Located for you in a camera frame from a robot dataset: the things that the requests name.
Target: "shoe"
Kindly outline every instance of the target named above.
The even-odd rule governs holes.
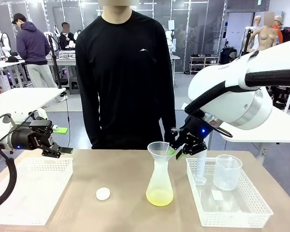
[[[68,99],[68,96],[63,96],[59,101],[57,101],[57,102],[63,102],[63,101],[65,101],[65,100],[67,100]]]

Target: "man in hoodie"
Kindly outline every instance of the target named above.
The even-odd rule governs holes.
[[[26,17],[21,13],[14,15],[12,23],[21,28],[16,38],[17,52],[26,62],[33,86],[57,87],[47,65],[46,56],[50,51],[47,38],[33,23],[27,22]],[[58,102],[65,99],[66,97],[56,97]]]

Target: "black cap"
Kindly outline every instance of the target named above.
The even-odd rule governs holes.
[[[6,63],[14,63],[14,62],[19,62],[19,60],[16,57],[8,57],[8,60],[6,61]]]
[[[21,14],[21,13],[16,13],[15,15],[14,15],[14,17],[13,17],[13,21],[12,21],[12,23],[13,24],[16,24],[16,21],[17,20],[22,20],[22,21],[26,21],[27,19],[26,19],[26,17],[23,15],[23,14]]]

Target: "white tray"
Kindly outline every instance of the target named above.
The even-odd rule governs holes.
[[[25,158],[17,165],[17,182],[0,206],[0,224],[44,226],[73,173],[73,158]],[[9,176],[0,182],[0,195]]]
[[[204,186],[194,181],[198,159],[186,159],[187,174],[202,226],[229,228],[263,228],[273,215],[243,170],[238,187],[222,191],[213,184],[216,158],[207,158]]]

